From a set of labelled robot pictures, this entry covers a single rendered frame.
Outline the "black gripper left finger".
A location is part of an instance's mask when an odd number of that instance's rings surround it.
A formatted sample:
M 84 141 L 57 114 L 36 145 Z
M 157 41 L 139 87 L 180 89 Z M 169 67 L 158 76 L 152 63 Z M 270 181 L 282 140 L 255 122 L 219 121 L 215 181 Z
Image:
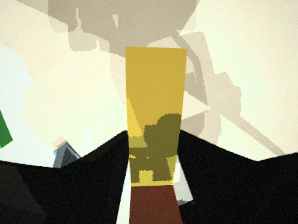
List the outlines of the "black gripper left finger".
M 64 168 L 0 160 L 0 204 L 67 224 L 116 224 L 128 161 L 128 131 Z

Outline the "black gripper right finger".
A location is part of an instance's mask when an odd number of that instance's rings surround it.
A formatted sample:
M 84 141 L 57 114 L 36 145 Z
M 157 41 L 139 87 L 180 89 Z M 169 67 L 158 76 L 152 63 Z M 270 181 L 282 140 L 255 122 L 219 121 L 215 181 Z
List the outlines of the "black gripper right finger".
M 298 179 L 298 152 L 254 161 L 182 129 L 177 153 L 202 224 L 254 224 L 275 189 Z

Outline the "green rectangular block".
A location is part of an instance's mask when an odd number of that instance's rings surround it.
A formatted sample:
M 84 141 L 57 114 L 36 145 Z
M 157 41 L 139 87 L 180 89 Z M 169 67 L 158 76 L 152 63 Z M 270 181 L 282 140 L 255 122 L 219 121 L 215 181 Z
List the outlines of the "green rectangular block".
M 4 117 L 1 115 L 0 111 L 0 148 L 4 148 L 5 145 L 11 143 L 11 141 L 13 141 L 11 132 L 9 132 L 7 123 L 5 123 Z

